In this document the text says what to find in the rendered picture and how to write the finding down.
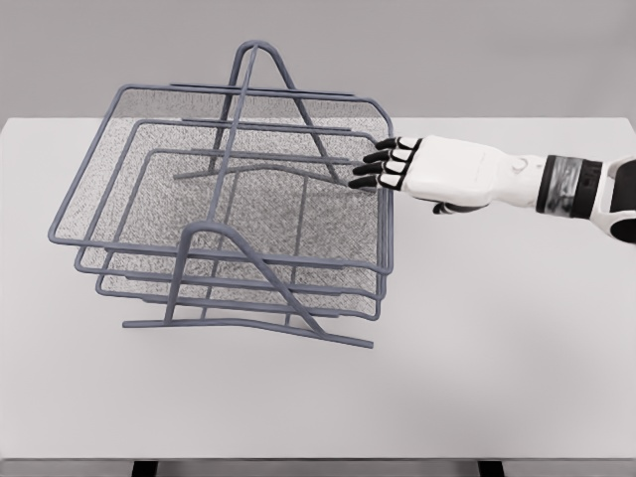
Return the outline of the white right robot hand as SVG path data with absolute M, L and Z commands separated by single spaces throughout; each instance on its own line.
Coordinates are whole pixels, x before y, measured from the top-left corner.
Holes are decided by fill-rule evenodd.
M 393 137 L 353 169 L 351 189 L 384 188 L 433 203 L 436 214 L 470 213 L 494 200 L 506 154 L 478 143 L 440 136 Z

